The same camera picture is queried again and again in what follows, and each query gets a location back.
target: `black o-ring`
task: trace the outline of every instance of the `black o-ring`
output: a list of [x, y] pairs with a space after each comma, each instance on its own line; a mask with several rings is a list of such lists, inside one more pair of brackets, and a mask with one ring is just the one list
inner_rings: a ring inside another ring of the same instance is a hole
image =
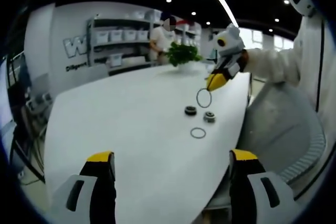
[[[193, 135], [193, 131], [194, 131], [194, 130], [201, 130], [201, 131], [203, 131], [204, 135], [203, 135], [203, 136], [195, 136], [195, 135]], [[206, 132], [205, 132], [204, 129], [202, 129], [202, 128], [200, 128], [200, 127], [194, 127], [194, 128], [192, 128], [192, 129], [190, 130], [190, 135], [191, 135], [193, 138], [201, 139], [201, 138], [204, 138], [204, 137], [206, 136]]]
[[204, 109], [205, 109], [205, 108], [208, 108], [208, 107], [211, 105], [211, 103], [212, 103], [212, 95], [211, 95], [211, 92], [208, 91], [208, 93], [209, 93], [209, 95], [210, 95], [210, 102], [209, 102], [209, 105], [208, 105], [208, 106], [202, 106], [202, 105], [200, 104], [199, 100], [198, 100], [198, 95], [200, 94], [200, 92], [201, 92], [202, 90], [206, 90], [206, 91], [208, 91], [208, 90], [205, 89], [205, 88], [200, 89], [200, 90], [197, 92], [197, 95], [196, 95], [196, 101], [197, 101], [198, 106], [200, 106], [201, 108], [204, 108]]

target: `white table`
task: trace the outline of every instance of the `white table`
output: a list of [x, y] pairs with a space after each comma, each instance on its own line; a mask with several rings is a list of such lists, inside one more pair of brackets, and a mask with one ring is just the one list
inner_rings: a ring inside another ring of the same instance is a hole
[[[249, 74], [213, 92], [208, 109], [197, 106], [205, 65], [181, 74], [172, 66], [105, 78], [60, 94], [45, 143], [48, 197], [94, 153], [113, 151], [118, 224], [191, 223], [221, 182], [243, 123]], [[209, 96], [201, 93], [200, 102]], [[197, 115], [184, 114], [187, 105]], [[212, 111], [214, 124], [203, 114]], [[202, 127], [206, 137], [190, 131]]]

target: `floor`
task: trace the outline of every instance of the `floor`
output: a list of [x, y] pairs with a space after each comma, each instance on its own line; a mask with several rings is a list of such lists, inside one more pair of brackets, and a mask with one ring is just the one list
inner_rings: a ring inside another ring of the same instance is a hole
[[[252, 95], [255, 97], [259, 91], [263, 88], [264, 83], [261, 81], [254, 80], [252, 84]], [[44, 142], [40, 141], [40, 151], [41, 156], [44, 156]], [[37, 161], [35, 158], [32, 160], [32, 164], [34, 167], [36, 167], [38, 170]], [[22, 189], [27, 195], [27, 197], [30, 199], [31, 203], [39, 209], [42, 213], [46, 212], [48, 210], [48, 200], [47, 200], [47, 193], [46, 193], [46, 186], [41, 181], [36, 181], [36, 177], [34, 174], [27, 168], [24, 170], [24, 176], [21, 179], [22, 182]], [[213, 211], [211, 214], [211, 224], [225, 224], [222, 220], [226, 218], [227, 213], [224, 211], [216, 210]], [[202, 221], [202, 218], [198, 218], [195, 222], [195, 224], [199, 223], [205, 223]]]

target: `metal bearing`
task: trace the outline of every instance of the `metal bearing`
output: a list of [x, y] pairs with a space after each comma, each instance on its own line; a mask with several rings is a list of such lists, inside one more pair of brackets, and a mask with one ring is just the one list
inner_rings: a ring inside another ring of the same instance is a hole
[[187, 106], [184, 109], [184, 113], [186, 115], [196, 115], [197, 114], [197, 109], [194, 106]]
[[207, 112], [204, 113], [203, 119], [204, 119], [205, 122], [213, 123], [213, 122], [215, 122], [216, 117], [215, 117], [214, 113], [212, 113], [210, 111], [207, 111]]

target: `conveyor belt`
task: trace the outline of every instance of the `conveyor belt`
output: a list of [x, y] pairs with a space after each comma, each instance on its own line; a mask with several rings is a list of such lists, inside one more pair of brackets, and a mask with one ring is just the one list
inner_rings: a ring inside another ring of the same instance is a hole
[[[325, 138], [313, 107], [298, 89], [267, 83], [246, 111], [237, 148], [256, 154], [266, 170], [291, 185], [320, 159]], [[293, 188], [294, 194], [304, 186]], [[226, 174], [206, 209], [229, 207], [228, 189]]]

